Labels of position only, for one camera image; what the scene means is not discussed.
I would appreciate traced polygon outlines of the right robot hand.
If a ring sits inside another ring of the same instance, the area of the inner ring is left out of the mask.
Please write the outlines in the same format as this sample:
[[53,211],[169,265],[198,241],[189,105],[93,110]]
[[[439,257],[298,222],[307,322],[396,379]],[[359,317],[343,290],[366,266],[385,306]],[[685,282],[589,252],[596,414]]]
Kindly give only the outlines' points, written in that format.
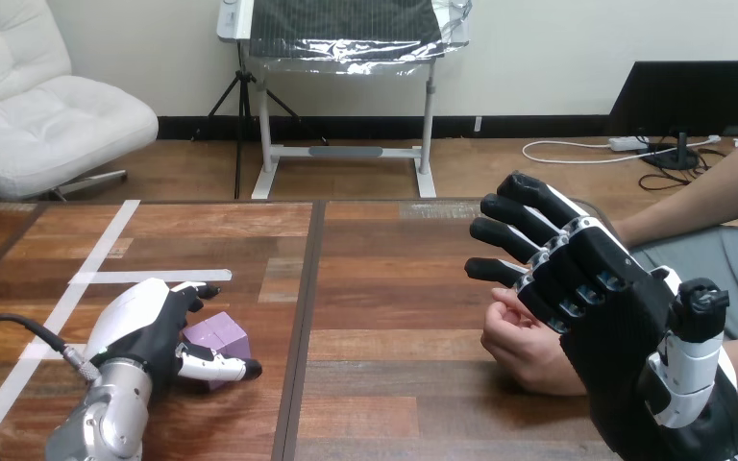
[[728,293],[645,269],[598,218],[514,172],[485,196],[471,235],[509,260],[470,258],[472,279],[513,288],[559,336],[591,420],[625,460],[738,456],[736,374],[724,349]]

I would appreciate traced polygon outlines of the person's hand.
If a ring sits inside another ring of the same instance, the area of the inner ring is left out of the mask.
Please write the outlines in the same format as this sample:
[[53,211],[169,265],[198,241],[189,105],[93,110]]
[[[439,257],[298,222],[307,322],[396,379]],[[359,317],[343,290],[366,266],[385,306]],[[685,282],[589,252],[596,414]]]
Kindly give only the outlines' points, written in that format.
[[485,311],[480,343],[525,391],[558,397],[582,397],[586,389],[559,343],[514,290],[494,288]]

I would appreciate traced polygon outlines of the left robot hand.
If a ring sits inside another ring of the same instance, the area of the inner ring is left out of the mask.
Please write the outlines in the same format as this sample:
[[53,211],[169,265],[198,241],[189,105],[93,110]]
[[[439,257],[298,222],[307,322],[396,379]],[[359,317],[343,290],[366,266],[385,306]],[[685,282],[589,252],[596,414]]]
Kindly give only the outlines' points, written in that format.
[[152,380],[158,394],[178,376],[201,381],[249,381],[262,375],[253,358],[235,357],[182,337],[186,316],[204,307],[221,288],[203,281],[170,287],[148,278],[123,292],[100,314],[86,342],[84,357],[99,368],[129,359]]

